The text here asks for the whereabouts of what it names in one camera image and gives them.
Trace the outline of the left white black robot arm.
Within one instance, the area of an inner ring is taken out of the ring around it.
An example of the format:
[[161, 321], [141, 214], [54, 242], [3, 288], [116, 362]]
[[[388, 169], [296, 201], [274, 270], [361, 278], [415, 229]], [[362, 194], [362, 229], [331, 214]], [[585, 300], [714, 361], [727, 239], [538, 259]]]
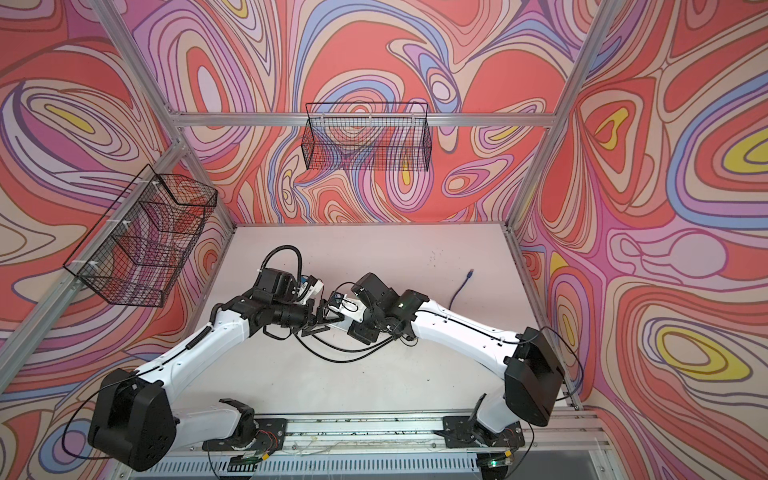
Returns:
[[252, 287], [211, 311], [208, 323], [133, 371], [116, 369], [96, 393], [87, 442], [135, 471], [146, 471], [182, 447], [211, 441], [249, 448], [259, 435], [249, 405], [223, 398], [197, 411], [174, 410], [175, 400], [224, 354], [269, 326], [296, 335], [316, 321], [313, 280], [261, 264]]

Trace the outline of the white square router box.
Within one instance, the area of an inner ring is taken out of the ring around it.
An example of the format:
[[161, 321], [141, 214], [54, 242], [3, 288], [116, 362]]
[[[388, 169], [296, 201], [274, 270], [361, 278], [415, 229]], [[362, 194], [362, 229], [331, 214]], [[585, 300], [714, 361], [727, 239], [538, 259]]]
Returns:
[[353, 323], [354, 320], [348, 316], [337, 316], [327, 321], [327, 324], [331, 328], [335, 328], [343, 332], [347, 332]]

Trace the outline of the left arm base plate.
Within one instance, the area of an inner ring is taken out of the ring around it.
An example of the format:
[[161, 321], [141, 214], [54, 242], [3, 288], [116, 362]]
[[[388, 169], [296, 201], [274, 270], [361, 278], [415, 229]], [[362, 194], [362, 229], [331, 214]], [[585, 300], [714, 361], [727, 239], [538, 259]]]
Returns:
[[202, 443], [206, 452], [257, 452], [273, 454], [283, 448], [288, 420], [280, 417], [257, 417], [225, 439]]

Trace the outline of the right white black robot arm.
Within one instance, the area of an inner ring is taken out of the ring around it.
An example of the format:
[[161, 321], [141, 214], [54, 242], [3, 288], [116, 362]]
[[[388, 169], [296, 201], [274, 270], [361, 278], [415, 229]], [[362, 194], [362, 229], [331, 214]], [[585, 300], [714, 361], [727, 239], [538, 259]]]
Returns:
[[398, 293], [373, 273], [351, 287], [331, 309], [347, 324], [347, 334], [370, 344], [381, 334], [409, 341], [426, 340], [470, 358], [502, 381], [477, 405], [475, 424], [499, 433], [523, 421], [549, 424], [565, 371], [545, 334], [490, 327], [459, 315], [415, 290]]

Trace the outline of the aluminium front rail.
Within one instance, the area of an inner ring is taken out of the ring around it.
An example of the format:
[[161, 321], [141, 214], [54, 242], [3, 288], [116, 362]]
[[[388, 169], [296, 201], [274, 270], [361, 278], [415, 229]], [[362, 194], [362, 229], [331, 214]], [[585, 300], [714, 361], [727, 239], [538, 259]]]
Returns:
[[624, 479], [594, 414], [559, 409], [546, 427], [513, 426], [492, 447], [451, 447], [445, 411], [287, 414], [268, 459], [186, 447], [112, 479]]

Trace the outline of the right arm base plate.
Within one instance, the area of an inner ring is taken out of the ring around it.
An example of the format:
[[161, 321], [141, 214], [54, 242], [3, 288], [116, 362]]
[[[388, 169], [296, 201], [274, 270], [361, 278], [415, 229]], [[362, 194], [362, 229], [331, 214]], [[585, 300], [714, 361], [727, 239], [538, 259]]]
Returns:
[[526, 445], [518, 422], [510, 424], [499, 433], [493, 433], [469, 415], [444, 416], [442, 428], [434, 433], [444, 439], [448, 448], [505, 447], [516, 451]]

